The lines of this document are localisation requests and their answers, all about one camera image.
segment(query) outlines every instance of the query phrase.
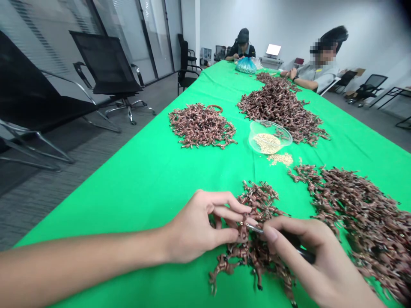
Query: grey carpet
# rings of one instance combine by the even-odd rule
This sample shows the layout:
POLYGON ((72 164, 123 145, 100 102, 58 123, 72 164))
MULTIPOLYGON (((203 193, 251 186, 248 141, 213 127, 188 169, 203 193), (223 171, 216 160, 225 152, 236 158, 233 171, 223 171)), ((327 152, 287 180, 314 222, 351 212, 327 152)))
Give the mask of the grey carpet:
MULTIPOLYGON (((138 98, 159 113, 176 98, 176 84, 174 74, 146 87, 138 98)), ((347 105, 342 96, 334 93, 326 93, 325 98, 411 152, 411 132, 394 127, 399 121, 397 118, 375 109, 347 105)), ((129 124, 124 110, 111 117, 123 129, 122 134, 99 129, 82 120, 47 134, 76 160, 74 165, 59 163, 63 169, 60 173, 0 161, 0 192, 7 190, 0 198, 0 251, 15 245, 153 119, 150 111, 135 110, 133 115, 137 126, 129 124)), ((7 154, 17 155, 15 151, 7 154)))

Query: green tablecloth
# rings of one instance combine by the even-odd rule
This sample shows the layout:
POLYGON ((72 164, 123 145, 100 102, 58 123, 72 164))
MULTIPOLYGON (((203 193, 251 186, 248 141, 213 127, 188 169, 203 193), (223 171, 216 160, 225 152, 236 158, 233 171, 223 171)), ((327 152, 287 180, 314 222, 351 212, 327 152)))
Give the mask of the green tablecloth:
MULTIPOLYGON (((232 63, 221 61, 204 70, 161 114, 110 158, 19 244, 104 232, 138 231, 169 222, 199 188, 243 192, 242 181, 267 181, 280 195, 275 205, 294 218, 314 214, 307 187, 295 184, 287 168, 270 166, 265 155, 248 145, 250 121, 238 113, 237 102, 263 85, 255 76, 234 74, 232 63), (186 104, 216 104, 237 128, 225 150, 217 147, 181 149, 170 129, 168 113, 186 104)), ((312 91, 297 94, 323 120, 332 140, 320 138, 317 148, 295 144, 281 150, 299 164, 327 164, 359 170, 383 192, 410 210, 411 155, 312 91)), ((217 264, 220 247, 186 265, 163 265, 112 279, 57 304, 58 307, 290 307, 277 279, 265 275, 264 291, 256 289, 249 267, 233 276, 218 276, 218 292, 210 295, 208 272, 217 264)), ((315 307, 298 284, 299 307, 315 307)), ((399 306, 386 301, 389 307, 399 306)))

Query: pile of brown plastic figures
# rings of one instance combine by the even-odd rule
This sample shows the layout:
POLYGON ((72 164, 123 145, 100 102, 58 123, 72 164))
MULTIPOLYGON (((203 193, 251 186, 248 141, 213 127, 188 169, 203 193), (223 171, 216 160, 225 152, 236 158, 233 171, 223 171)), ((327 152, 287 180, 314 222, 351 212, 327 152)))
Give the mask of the pile of brown plastic figures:
POLYGON ((288 87, 289 89, 293 90, 294 92, 301 92, 302 90, 297 87, 295 83, 291 83, 287 78, 277 78, 271 76, 269 73, 261 72, 257 74, 256 80, 261 81, 262 83, 272 83, 272 82, 279 82, 281 79, 281 83, 288 87))
POLYGON ((193 145, 213 145, 224 149, 230 143, 237 143, 232 137, 235 127, 226 118, 220 116, 223 109, 217 105, 205 108, 203 104, 187 105, 182 110, 174 109, 169 113, 171 129, 184 140, 182 148, 192 148, 193 145))
POLYGON ((253 268, 254 275, 257 275, 257 287, 262 290, 262 275, 265 272, 271 273, 275 277, 282 279, 284 283, 284 292, 290 299, 292 306, 297 307, 292 292, 295 285, 295 276, 289 268, 281 261, 277 255, 271 255, 267 243, 260 240, 259 234, 250 231, 245 224, 248 217, 255 219, 262 228, 262 224, 278 215, 287 215, 273 206, 274 200, 278 200, 277 192, 267 183, 260 182, 260 186, 250 181, 251 187, 244 181, 244 190, 238 201, 252 208, 250 214, 244 215, 243 222, 238 226, 239 239, 237 244, 227 245, 227 254, 217 257, 218 265, 214 272, 210 272, 210 281, 212 293, 217 292, 216 277, 220 272, 226 272, 231 275, 234 269, 240 265, 248 264, 253 268), (229 262, 230 259, 236 259, 237 262, 229 262))
POLYGON ((319 128, 322 120, 305 110, 303 106, 308 103, 297 99, 295 92, 290 91, 292 85, 286 78, 260 73, 257 79, 265 81, 266 85, 259 91, 243 95, 237 104, 240 113, 247 114, 246 118, 272 121, 285 127, 297 144, 303 142, 315 146, 319 137, 330 139, 327 132, 319 128))
POLYGON ((308 185, 317 215, 339 237, 336 225, 344 227, 352 258, 364 277, 374 277, 393 298, 411 301, 411 213, 400 211, 397 202, 385 196, 367 178, 344 169, 316 166, 289 170, 294 182, 308 185))

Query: black mesh office chair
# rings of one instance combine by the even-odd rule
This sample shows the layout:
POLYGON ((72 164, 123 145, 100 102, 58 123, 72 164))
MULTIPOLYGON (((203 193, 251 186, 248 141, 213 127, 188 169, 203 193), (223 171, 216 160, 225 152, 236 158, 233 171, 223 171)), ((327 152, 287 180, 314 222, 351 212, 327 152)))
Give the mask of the black mesh office chair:
POLYGON ((133 97, 143 90, 144 82, 138 67, 128 63, 119 38, 74 31, 70 31, 70 34, 85 62, 85 64, 82 62, 74 63, 80 78, 92 89, 90 82, 81 70, 81 66, 85 65, 95 81, 93 93, 109 95, 113 101, 117 101, 117 108, 106 110, 107 117, 110 112, 127 109, 130 123, 136 125, 131 113, 132 108, 150 109, 153 115, 156 115, 155 111, 147 107, 144 101, 138 100, 130 103, 128 100, 129 97, 133 97), (135 80, 131 67, 136 69, 140 85, 135 80))
POLYGON ((336 84, 335 84, 335 92, 337 93, 337 89, 341 86, 343 86, 344 88, 342 89, 342 91, 339 93, 343 93, 346 86, 350 83, 350 81, 358 74, 358 72, 355 71, 348 71, 346 72, 343 76, 341 76, 341 80, 339 80, 336 84))
POLYGON ((215 45, 214 61, 218 62, 226 58, 226 47, 215 45))
POLYGON ((83 117, 97 127, 120 133, 121 130, 106 116, 101 114, 95 101, 82 86, 53 73, 39 70, 14 43, 0 31, 0 125, 7 129, 21 145, 4 139, 3 142, 41 163, 0 157, 2 160, 15 161, 29 166, 49 170, 60 170, 54 163, 41 158, 45 155, 57 160, 74 163, 74 159, 47 140, 43 133, 83 117), (61 96, 43 73, 74 83, 84 92, 90 102, 61 96), (111 127, 101 126, 89 121, 85 115, 97 112, 111 127), (29 146, 20 134, 35 134, 46 144, 60 153, 56 156, 29 146))
POLYGON ((375 98, 377 97, 376 93, 383 88, 379 88, 379 86, 387 79, 388 77, 382 75, 371 75, 367 81, 362 84, 355 93, 357 95, 354 98, 348 99, 348 104, 353 104, 359 102, 358 108, 363 107, 363 101, 367 98, 375 98))
MULTIPOLYGON (((183 42, 186 42, 186 41, 184 40, 184 37, 183 37, 182 34, 177 34, 177 37, 179 38, 181 52, 183 52, 182 45, 183 45, 183 42)), ((192 66, 192 67, 196 67, 195 65, 193 65, 193 63, 196 63, 196 61, 197 61, 196 52, 192 49, 188 49, 188 43, 187 43, 187 51, 185 51, 185 53, 187 53, 187 65, 192 66)))
POLYGON ((180 88, 183 88, 183 91, 191 86, 194 81, 196 81, 196 78, 193 77, 186 77, 186 73, 193 73, 196 74, 198 77, 200 76, 196 71, 188 70, 188 62, 187 62, 187 52, 186 50, 188 49, 188 43, 186 41, 183 41, 181 44, 181 58, 180 58, 180 70, 177 74, 177 95, 180 95, 180 88))

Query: clear plastic bowl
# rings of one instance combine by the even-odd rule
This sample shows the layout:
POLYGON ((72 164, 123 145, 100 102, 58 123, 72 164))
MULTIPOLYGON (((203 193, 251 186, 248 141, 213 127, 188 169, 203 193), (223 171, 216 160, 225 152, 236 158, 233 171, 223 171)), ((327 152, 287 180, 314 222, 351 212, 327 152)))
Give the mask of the clear plastic bowl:
POLYGON ((270 121, 257 120, 250 124, 248 142, 261 154, 275 154, 292 143, 292 136, 284 127, 270 121), (279 144, 262 139, 259 134, 278 135, 279 144))

